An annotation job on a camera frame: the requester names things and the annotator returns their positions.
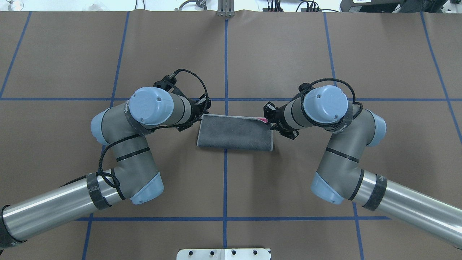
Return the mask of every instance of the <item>light blue joint cap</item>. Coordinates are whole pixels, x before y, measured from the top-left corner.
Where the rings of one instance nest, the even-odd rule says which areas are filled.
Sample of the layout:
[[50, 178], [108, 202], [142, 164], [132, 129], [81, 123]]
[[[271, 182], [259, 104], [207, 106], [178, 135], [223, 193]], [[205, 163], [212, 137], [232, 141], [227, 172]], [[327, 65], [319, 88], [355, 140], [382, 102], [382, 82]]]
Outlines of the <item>light blue joint cap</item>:
[[303, 101], [306, 114], [321, 124], [340, 120], [348, 109], [347, 96], [336, 86], [318, 87], [306, 94]]
[[103, 117], [107, 110], [109, 110], [109, 108], [97, 114], [91, 120], [91, 123], [90, 123], [91, 133], [93, 134], [93, 136], [96, 138], [96, 140], [100, 144], [104, 144], [104, 145], [109, 145], [109, 143], [106, 141], [106, 139], [103, 136], [103, 129], [102, 129]]
[[385, 120], [380, 116], [372, 113], [370, 110], [367, 111], [369, 111], [369, 113], [371, 113], [374, 117], [374, 123], [376, 125], [374, 137], [372, 138], [372, 141], [366, 145], [371, 147], [378, 145], [378, 143], [380, 143], [380, 141], [385, 137], [385, 133], [387, 132], [387, 124], [385, 123]]
[[311, 183], [311, 191], [323, 200], [337, 205], [340, 205], [344, 199], [318, 173]]
[[164, 184], [160, 178], [160, 172], [154, 176], [139, 192], [130, 198], [133, 204], [139, 205], [156, 198], [164, 191]]
[[142, 124], [162, 124], [173, 113], [173, 99], [161, 88], [142, 87], [130, 98], [130, 113]]

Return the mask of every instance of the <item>metal mount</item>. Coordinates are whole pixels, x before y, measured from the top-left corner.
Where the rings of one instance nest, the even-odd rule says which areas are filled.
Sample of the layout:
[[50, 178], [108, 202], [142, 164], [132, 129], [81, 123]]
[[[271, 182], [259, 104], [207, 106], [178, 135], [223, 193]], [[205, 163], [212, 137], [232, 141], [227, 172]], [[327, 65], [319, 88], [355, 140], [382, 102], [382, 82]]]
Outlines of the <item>metal mount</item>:
[[176, 260], [271, 260], [269, 248], [182, 249]]
[[233, 17], [234, 0], [218, 0], [217, 15], [221, 17]]

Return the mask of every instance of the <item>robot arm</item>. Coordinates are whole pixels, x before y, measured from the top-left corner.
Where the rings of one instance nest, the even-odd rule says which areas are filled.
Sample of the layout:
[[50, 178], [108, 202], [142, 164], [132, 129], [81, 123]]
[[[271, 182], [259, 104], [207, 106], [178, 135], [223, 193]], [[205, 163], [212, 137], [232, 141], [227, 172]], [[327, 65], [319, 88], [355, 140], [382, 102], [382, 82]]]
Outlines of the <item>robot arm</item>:
[[288, 138], [295, 139], [299, 129], [313, 125], [333, 133], [312, 192], [333, 204], [346, 198], [366, 209], [381, 210], [462, 248], [462, 210], [358, 167], [365, 147], [377, 145], [385, 136], [385, 121], [369, 110], [361, 112], [362, 105], [348, 102], [335, 86], [312, 85], [301, 85], [300, 93], [282, 107], [268, 102], [263, 108], [272, 129]]
[[113, 146], [117, 167], [104, 173], [102, 170], [90, 173], [56, 190], [3, 207], [0, 250], [126, 198], [141, 204], [159, 196], [164, 185], [144, 136], [165, 127], [182, 131], [200, 120], [211, 103], [204, 85], [206, 93], [198, 101], [184, 96], [175, 86], [175, 76], [180, 71], [186, 70], [165, 76], [154, 87], [138, 89], [130, 100], [92, 120], [95, 138], [108, 147]]

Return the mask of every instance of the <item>blue tape line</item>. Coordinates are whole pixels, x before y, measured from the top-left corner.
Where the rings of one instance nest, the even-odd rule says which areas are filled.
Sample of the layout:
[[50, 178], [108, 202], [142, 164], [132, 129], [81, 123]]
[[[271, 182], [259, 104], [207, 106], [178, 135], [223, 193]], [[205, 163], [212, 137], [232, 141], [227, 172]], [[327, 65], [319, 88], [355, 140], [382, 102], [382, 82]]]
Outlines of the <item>blue tape line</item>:
[[291, 98], [229, 98], [228, 101], [290, 101]]
[[0, 98], [4, 101], [110, 101], [111, 98]]
[[[223, 221], [224, 217], [81, 217], [75, 221], [92, 222], [188, 222]], [[321, 217], [226, 217], [226, 221], [339, 221], [339, 220], [391, 220], [386, 216], [321, 216]]]
[[358, 210], [356, 209], [355, 202], [353, 202], [353, 213], [354, 213], [354, 222], [356, 224], [356, 236], [358, 236], [359, 256], [361, 260], [364, 260], [363, 242], [361, 239], [361, 230], [359, 229]]
[[334, 68], [334, 58], [332, 57], [332, 48], [330, 47], [330, 37], [329, 37], [329, 27], [327, 25], [327, 16], [325, 12], [323, 12], [322, 15], [324, 16], [324, 27], [326, 29], [327, 48], [329, 50], [329, 59], [330, 59], [330, 69], [332, 71], [332, 77], [336, 79], [335, 68]]
[[[225, 20], [225, 115], [228, 115], [228, 19]], [[228, 149], [224, 149], [223, 162], [223, 248], [227, 248], [228, 215]]]
[[117, 62], [117, 70], [115, 71], [114, 87], [112, 88], [112, 96], [111, 96], [110, 107], [114, 106], [114, 100], [115, 100], [115, 97], [116, 97], [117, 81], [119, 80], [120, 64], [122, 63], [123, 46], [125, 44], [125, 36], [127, 35], [127, 27], [128, 27], [128, 18], [129, 17], [130, 17], [130, 12], [127, 12], [127, 17], [125, 18], [125, 27], [123, 28], [122, 43], [120, 44], [120, 52], [119, 52], [119, 60]]
[[228, 19], [225, 20], [225, 115], [228, 115]]
[[169, 221], [223, 221], [222, 217], [94, 217], [92, 221], [135, 221], [135, 222], [169, 222]]
[[446, 101], [446, 99], [356, 98], [357, 101]]
[[444, 84], [443, 77], [441, 76], [441, 71], [439, 70], [438, 62], [436, 61], [435, 53], [433, 52], [432, 43], [430, 42], [430, 37], [428, 37], [427, 26], [425, 24], [424, 13], [420, 12], [420, 18], [422, 19], [422, 25], [424, 26], [425, 37], [427, 38], [428, 48], [430, 49], [430, 53], [432, 55], [433, 63], [435, 63], [436, 72], [438, 73], [439, 82], [441, 83], [441, 87], [443, 88], [444, 96], [446, 97], [446, 101], [448, 102], [449, 111], [451, 112], [452, 121], [456, 127], [457, 134], [459, 136], [459, 140], [462, 143], [462, 134], [459, 128], [459, 123], [457, 122], [456, 116], [454, 114], [454, 110], [452, 109], [451, 101], [449, 99], [448, 91], [446, 90], [446, 85]]
[[228, 218], [228, 149], [225, 149], [223, 170], [223, 248], [227, 247], [227, 218]]
[[[332, 70], [332, 77], [335, 77], [335, 68], [334, 68], [334, 58], [332, 57], [332, 48], [330, 46], [330, 36], [329, 36], [329, 27], [327, 24], [327, 16], [326, 13], [322, 13], [324, 16], [324, 27], [326, 28], [326, 38], [327, 38], [327, 48], [329, 50], [329, 58], [330, 58], [330, 68]], [[361, 260], [364, 260], [364, 253], [363, 253], [363, 243], [361, 241], [361, 231], [359, 230], [359, 220], [358, 220], [358, 212], [356, 211], [356, 204], [353, 202], [353, 211], [354, 211], [354, 220], [356, 223], [356, 235], [358, 237], [358, 244], [359, 244], [359, 255], [361, 256]]]
[[84, 244], [84, 250], [83, 250], [83, 253], [82, 253], [82, 260], [85, 260], [86, 259], [86, 252], [87, 252], [87, 249], [88, 249], [88, 243], [90, 241], [90, 232], [91, 232], [91, 223], [92, 223], [92, 219], [93, 218], [93, 213], [90, 214], [90, 217], [88, 217], [88, 226], [87, 226], [87, 233], [85, 235], [85, 244]]
[[26, 23], [24, 24], [24, 27], [23, 27], [23, 32], [21, 33], [21, 37], [19, 37], [19, 41], [18, 41], [18, 44], [16, 45], [13, 58], [11, 59], [10, 66], [8, 67], [8, 70], [6, 72], [5, 80], [3, 80], [3, 85], [1, 86], [1, 90], [0, 90], [0, 98], [3, 95], [3, 92], [5, 91], [6, 83], [8, 82], [8, 77], [10, 76], [11, 69], [13, 68], [14, 60], [16, 59], [16, 55], [18, 54], [19, 47], [21, 46], [21, 42], [23, 41], [24, 34], [26, 33], [27, 25], [29, 24], [31, 15], [32, 15], [32, 12], [29, 12], [29, 15], [27, 16], [27, 19], [26, 19]]

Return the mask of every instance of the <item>wire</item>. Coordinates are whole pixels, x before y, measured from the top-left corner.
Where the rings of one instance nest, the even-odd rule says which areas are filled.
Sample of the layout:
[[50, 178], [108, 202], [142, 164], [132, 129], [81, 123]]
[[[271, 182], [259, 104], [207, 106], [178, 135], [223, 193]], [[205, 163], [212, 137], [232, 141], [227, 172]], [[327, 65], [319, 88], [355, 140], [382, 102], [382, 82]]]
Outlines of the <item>wire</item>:
[[[353, 119], [355, 119], [356, 117], [359, 116], [359, 114], [363, 111], [363, 104], [362, 103], [359, 103], [359, 102], [356, 102], [356, 94], [354, 93], [354, 90], [353, 88], [350, 86], [350, 84], [346, 83], [345, 81], [343, 80], [339, 80], [339, 79], [334, 79], [334, 78], [325, 78], [325, 79], [320, 79], [320, 80], [315, 80], [313, 81], [312, 83], [310, 83], [309, 85], [310, 86], [313, 86], [314, 84], [317, 84], [319, 82], [323, 82], [323, 81], [336, 81], [336, 82], [340, 82], [342, 83], [343, 85], [347, 86], [348, 89], [350, 89], [350, 92], [351, 92], [351, 95], [353, 97], [353, 101], [352, 101], [352, 104], [354, 105], [359, 105], [359, 110], [353, 115]], [[308, 93], [308, 91], [310, 90], [309, 87], [307, 87], [306, 89], [304, 89], [302, 91], [302, 97], [300, 99], [300, 104], [302, 106], [302, 114], [303, 116], [314, 126], [319, 126], [319, 127], [322, 127], [322, 128], [337, 128], [338, 126], [340, 126], [342, 124], [342, 121], [343, 121], [343, 118], [340, 119], [340, 121], [338, 121], [337, 123], [334, 123], [334, 124], [320, 124], [320, 123], [317, 123], [316, 121], [314, 121], [313, 119], [311, 119], [305, 112], [305, 109], [303, 107], [303, 103], [304, 103], [304, 99], [305, 99], [305, 95]]]
[[71, 183], [74, 183], [74, 182], [76, 182], [76, 181], [83, 180], [83, 179], [85, 179], [85, 178], [86, 178], [86, 175], [80, 176], [80, 177], [78, 177], [78, 178], [76, 178], [76, 179], [73, 179], [73, 180], [67, 182], [67, 183], [64, 184], [64, 185], [61, 185], [60, 188], [63, 187], [63, 186], [69, 185], [69, 184], [71, 184]]
[[435, 7], [436, 2], [437, 2], [437, 0], [433, 0], [433, 5], [432, 5], [432, 7], [430, 8], [429, 12], [434, 12], [434, 11], [433, 11], [433, 8]]
[[281, 1], [280, 1], [280, 0], [276, 0], [276, 1], [275, 1], [275, 4], [274, 4], [274, 11], [275, 11], [275, 12], [282, 12], [282, 9], [281, 9]]
[[[194, 77], [196, 77], [201, 82], [202, 87], [204, 88], [205, 97], [206, 97], [205, 103], [204, 103], [204, 109], [202, 110], [202, 112], [198, 116], [196, 116], [193, 120], [191, 120], [189, 122], [186, 122], [186, 123], [183, 123], [183, 124], [161, 125], [161, 126], [158, 126], [158, 127], [154, 127], [152, 129], [148, 129], [150, 132], [154, 132], [155, 130], [161, 129], [161, 128], [171, 128], [171, 127], [177, 127], [178, 128], [178, 127], [183, 127], [183, 126], [191, 126], [195, 122], [201, 120], [202, 116], [206, 113], [207, 107], [208, 107], [208, 102], [209, 102], [209, 96], [208, 96], [207, 88], [205, 87], [204, 81], [202, 81], [202, 79], [198, 75], [196, 75], [195, 73], [193, 73], [193, 72], [191, 72], [191, 71], [189, 71], [187, 69], [183, 69], [183, 68], [177, 69], [176, 71], [173, 72], [173, 74], [176, 76], [178, 73], [180, 73], [182, 71], [193, 75]], [[119, 182], [118, 178], [115, 175], [113, 175], [111, 173], [105, 173], [103, 171], [103, 160], [104, 160], [104, 156], [106, 155], [107, 151], [109, 149], [111, 149], [111, 147], [113, 147], [113, 146], [115, 146], [117, 144], [120, 144], [122, 142], [125, 142], [127, 140], [137, 138], [137, 137], [140, 137], [140, 135], [136, 134], [136, 135], [132, 135], [132, 136], [127, 136], [125, 138], [120, 139], [119, 141], [113, 142], [110, 145], [106, 146], [104, 148], [104, 150], [102, 151], [102, 153], [101, 153], [101, 155], [99, 157], [99, 161], [98, 161], [98, 171], [96, 172], [96, 176], [101, 176], [103, 178], [104, 182], [106, 182], [107, 185], [109, 185], [112, 188], [115, 188], [117, 190], [117, 193], [119, 194], [119, 196], [122, 199], [125, 199], [125, 197], [123, 196], [123, 194], [122, 194], [122, 192], [120, 190], [120, 182]], [[74, 183], [76, 181], [79, 181], [79, 180], [82, 180], [82, 179], [85, 179], [85, 178], [86, 178], [86, 175], [78, 177], [78, 178], [76, 178], [74, 180], [69, 181], [68, 183], [64, 184], [63, 186], [66, 186], [68, 184]]]
[[186, 4], [188, 4], [188, 3], [195, 3], [195, 2], [196, 2], [196, 1], [193, 1], [193, 0], [187, 0], [186, 2], [182, 3], [178, 9], [183, 8], [183, 7], [184, 7]]
[[208, 92], [207, 92], [207, 88], [205, 87], [205, 84], [204, 82], [202, 81], [202, 79], [196, 75], [194, 72], [191, 72], [187, 69], [183, 69], [183, 68], [180, 68], [180, 69], [177, 69], [175, 72], [173, 72], [173, 74], [175, 74], [175, 76], [180, 73], [180, 72], [187, 72], [191, 75], [193, 75], [194, 77], [196, 77], [202, 84], [202, 87], [204, 88], [204, 92], [205, 92], [205, 104], [204, 104], [204, 109], [202, 110], [202, 112], [196, 116], [193, 120], [189, 121], [189, 122], [186, 122], [186, 123], [183, 123], [183, 124], [168, 124], [168, 125], [161, 125], [161, 126], [157, 126], [157, 127], [154, 127], [154, 128], [151, 128], [151, 129], [148, 129], [150, 132], [154, 132], [155, 130], [157, 129], [161, 129], [161, 128], [172, 128], [172, 127], [183, 127], [183, 126], [190, 126], [192, 124], [194, 124], [195, 122], [201, 120], [202, 116], [207, 112], [207, 106], [208, 106], [208, 102], [209, 102], [209, 96], [208, 96]]
[[316, 12], [319, 12], [319, 11], [334, 11], [334, 12], [339, 12], [339, 11], [334, 10], [334, 9], [318, 9], [318, 10], [316, 10]]
[[302, 2], [298, 5], [298, 7], [297, 7], [297, 9], [295, 10], [295, 12], [298, 12], [298, 9], [300, 8], [300, 6], [301, 6], [303, 3], [306, 3], [306, 8], [308, 9], [308, 5], [309, 5], [308, 1], [302, 1]]
[[295, 12], [298, 12], [298, 9], [300, 8], [300, 6], [303, 4], [303, 3], [306, 3], [306, 11], [307, 12], [316, 12], [316, 10], [319, 9], [319, 4], [314, 2], [314, 1], [306, 1], [306, 0], [303, 0], [297, 7], [297, 9], [295, 10]]

